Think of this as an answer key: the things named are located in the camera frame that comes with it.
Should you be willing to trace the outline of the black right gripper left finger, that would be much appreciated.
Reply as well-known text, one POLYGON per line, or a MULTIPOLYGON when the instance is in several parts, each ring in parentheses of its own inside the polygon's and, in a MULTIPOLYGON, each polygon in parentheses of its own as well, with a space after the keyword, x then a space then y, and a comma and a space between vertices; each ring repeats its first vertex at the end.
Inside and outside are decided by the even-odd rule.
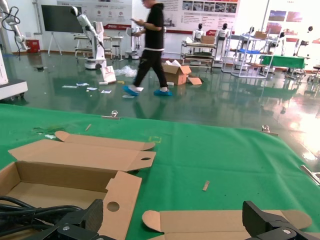
POLYGON ((67 213, 56 225, 27 240, 112 240, 98 233, 103 222, 103 201, 96 199, 86 209, 67 213))

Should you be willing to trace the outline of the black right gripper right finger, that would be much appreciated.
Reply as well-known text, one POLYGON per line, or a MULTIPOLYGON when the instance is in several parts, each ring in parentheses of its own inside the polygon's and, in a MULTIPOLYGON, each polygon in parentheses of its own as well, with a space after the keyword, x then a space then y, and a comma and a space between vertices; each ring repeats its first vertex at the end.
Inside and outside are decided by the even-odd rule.
POLYGON ((251 240, 317 240, 280 215, 259 209, 252 201, 242 204, 242 223, 251 240))

